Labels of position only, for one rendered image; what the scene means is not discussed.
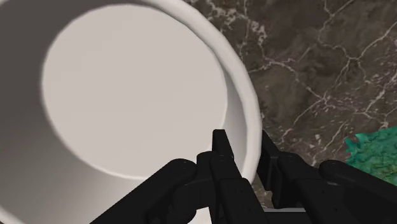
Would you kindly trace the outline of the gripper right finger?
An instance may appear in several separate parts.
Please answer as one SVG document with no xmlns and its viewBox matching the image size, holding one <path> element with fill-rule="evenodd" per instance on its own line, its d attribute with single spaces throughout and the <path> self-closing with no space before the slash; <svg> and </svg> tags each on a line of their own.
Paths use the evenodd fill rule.
<svg viewBox="0 0 397 224">
<path fill-rule="evenodd" d="M 272 203 L 290 213 L 291 224 L 397 224 L 397 186 L 338 160 L 315 168 L 280 151 L 266 132 L 257 174 Z"/>
</svg>

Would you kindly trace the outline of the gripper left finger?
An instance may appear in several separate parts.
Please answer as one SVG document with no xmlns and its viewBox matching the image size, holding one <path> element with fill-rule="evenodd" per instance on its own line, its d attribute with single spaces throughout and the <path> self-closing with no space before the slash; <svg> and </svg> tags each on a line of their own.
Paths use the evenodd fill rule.
<svg viewBox="0 0 397 224">
<path fill-rule="evenodd" d="M 171 160 L 90 224 L 189 224 L 205 207 L 211 224 L 269 224 L 221 129 L 197 162 Z"/>
</svg>

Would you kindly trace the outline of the white cup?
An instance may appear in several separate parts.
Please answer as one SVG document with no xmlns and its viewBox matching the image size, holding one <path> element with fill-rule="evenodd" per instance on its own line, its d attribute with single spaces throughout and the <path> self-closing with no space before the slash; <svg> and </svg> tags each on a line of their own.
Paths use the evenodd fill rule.
<svg viewBox="0 0 397 224">
<path fill-rule="evenodd" d="M 0 224 L 90 224 L 215 129 L 254 180 L 253 84 L 184 0 L 0 0 Z"/>
</svg>

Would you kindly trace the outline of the green crumpled object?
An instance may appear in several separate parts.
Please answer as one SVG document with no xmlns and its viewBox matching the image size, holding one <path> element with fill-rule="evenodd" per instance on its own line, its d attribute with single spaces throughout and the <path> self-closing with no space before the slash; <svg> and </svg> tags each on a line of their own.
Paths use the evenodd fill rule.
<svg viewBox="0 0 397 224">
<path fill-rule="evenodd" d="M 346 163 L 397 186 L 397 126 L 345 138 Z"/>
</svg>

